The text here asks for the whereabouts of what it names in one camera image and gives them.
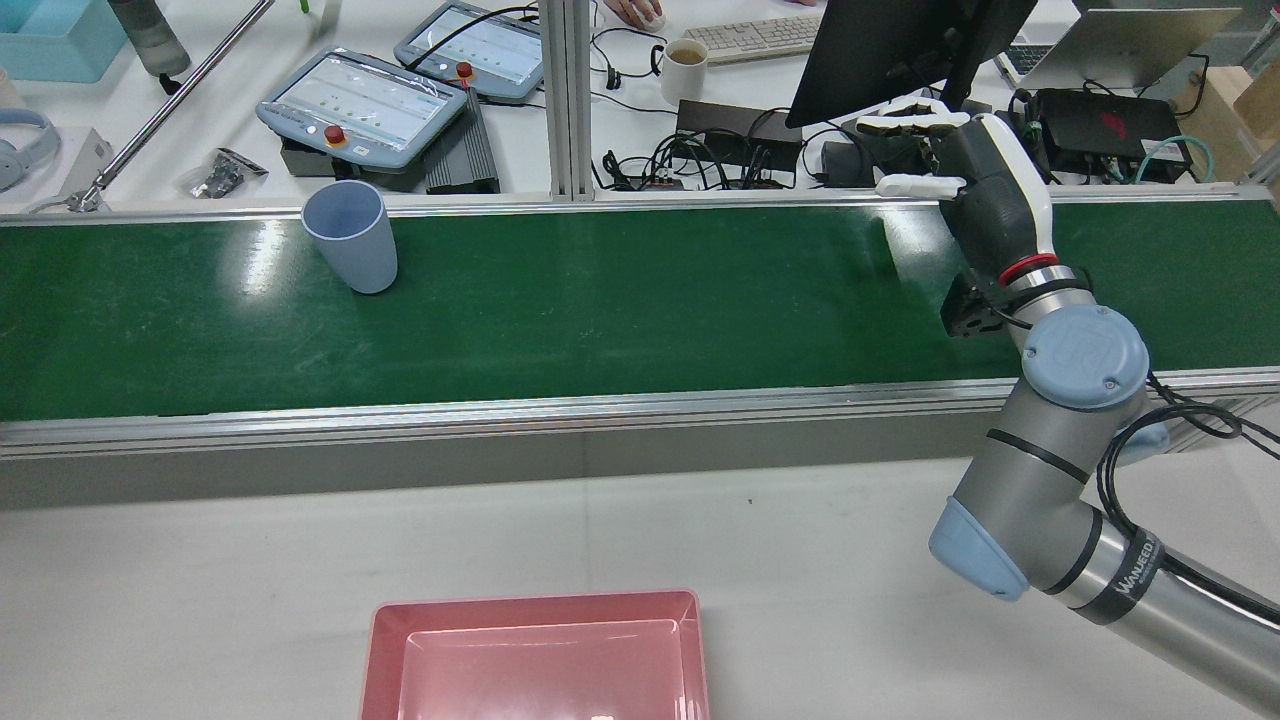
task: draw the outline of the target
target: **screen display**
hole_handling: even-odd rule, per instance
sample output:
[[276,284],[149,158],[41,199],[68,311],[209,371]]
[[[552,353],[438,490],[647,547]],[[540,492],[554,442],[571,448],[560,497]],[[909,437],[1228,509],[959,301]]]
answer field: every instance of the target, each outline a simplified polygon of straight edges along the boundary
[[396,150],[404,150],[447,104],[429,90],[337,55],[320,60],[276,102]]
[[[457,8],[449,8],[415,37],[410,46],[425,53],[475,18]],[[454,63],[466,60],[477,70],[521,85],[543,61],[543,41],[538,36],[517,32],[502,23],[483,22],[458,33],[436,50],[435,55]]]

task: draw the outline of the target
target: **blue cable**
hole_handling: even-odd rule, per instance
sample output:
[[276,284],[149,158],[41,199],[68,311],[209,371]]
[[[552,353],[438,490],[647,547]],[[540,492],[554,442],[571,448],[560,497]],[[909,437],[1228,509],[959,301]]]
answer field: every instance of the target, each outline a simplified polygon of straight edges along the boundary
[[1142,176],[1147,172],[1147,163],[1151,163],[1151,159],[1156,156],[1156,152],[1160,152],[1160,150],[1164,149],[1166,145],[1171,145],[1174,142],[1190,142],[1196,147],[1203,150],[1206,158],[1206,169],[1204,169],[1204,178],[1201,182],[1213,182],[1213,151],[1208,149],[1208,145],[1204,145],[1203,140],[1198,137],[1192,137],[1189,135],[1175,135],[1174,137],[1170,137],[1167,140],[1161,140],[1160,142],[1157,142],[1156,146],[1152,147],[1149,152],[1147,152],[1147,156],[1142,159],[1142,164],[1138,165],[1138,172],[1133,174],[1133,181],[1130,182],[1133,184],[1138,184],[1139,182],[1142,182]]

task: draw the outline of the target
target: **laptop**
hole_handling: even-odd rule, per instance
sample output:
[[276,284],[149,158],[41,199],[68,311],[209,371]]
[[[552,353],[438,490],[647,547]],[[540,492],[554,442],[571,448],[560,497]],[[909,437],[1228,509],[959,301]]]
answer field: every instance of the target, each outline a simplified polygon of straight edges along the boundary
[[1155,83],[1189,53],[1208,42],[1239,8],[1085,10],[1056,45],[1014,42],[996,67],[1025,90],[1080,87],[1094,81],[1111,88]]

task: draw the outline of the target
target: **plastic tray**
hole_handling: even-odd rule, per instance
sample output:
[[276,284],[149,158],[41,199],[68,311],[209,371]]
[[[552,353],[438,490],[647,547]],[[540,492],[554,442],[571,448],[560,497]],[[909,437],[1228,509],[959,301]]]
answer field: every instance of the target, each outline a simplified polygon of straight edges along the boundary
[[106,0],[0,0],[0,67],[14,79],[97,82],[123,45]]
[[708,720],[690,591],[389,603],[361,720]]

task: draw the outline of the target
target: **keyboard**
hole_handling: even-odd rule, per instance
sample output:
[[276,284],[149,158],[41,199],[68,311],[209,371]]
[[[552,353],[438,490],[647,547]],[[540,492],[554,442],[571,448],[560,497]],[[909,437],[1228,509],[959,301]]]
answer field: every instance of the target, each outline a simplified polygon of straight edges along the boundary
[[1052,49],[1052,45],[1010,45],[1009,50],[1005,50],[1005,58],[1018,74],[1024,76],[1032,72],[1032,68],[1038,65]]
[[685,37],[705,45],[707,61],[714,65],[803,55],[813,49],[813,38],[818,35],[819,24],[822,15],[792,15],[773,20],[695,27],[686,31]]

